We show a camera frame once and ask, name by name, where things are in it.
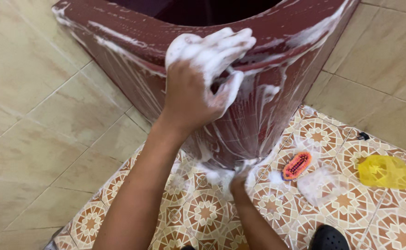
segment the forearm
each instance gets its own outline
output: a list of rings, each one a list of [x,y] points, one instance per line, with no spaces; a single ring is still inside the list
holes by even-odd
[[[249,248],[286,249],[286,244],[254,207],[245,189],[238,188],[232,194]]]
[[[159,120],[110,207],[95,250],[147,249],[175,157],[187,135]]]

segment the black object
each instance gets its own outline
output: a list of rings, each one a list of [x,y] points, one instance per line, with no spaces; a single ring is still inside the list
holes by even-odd
[[[330,225],[321,225],[311,240],[312,250],[350,250],[347,239]]]
[[[187,246],[184,246],[181,250],[195,250],[195,248],[187,245]]]
[[[370,139],[370,136],[367,135],[367,133],[365,133],[365,132],[360,132],[359,135],[360,135],[360,136],[357,137],[357,139],[359,139],[359,140],[367,140],[367,139]]]

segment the yellow plastic item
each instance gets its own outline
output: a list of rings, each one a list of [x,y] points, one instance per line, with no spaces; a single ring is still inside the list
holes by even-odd
[[[359,164],[359,176],[366,186],[406,189],[406,165],[393,156],[368,156]]]

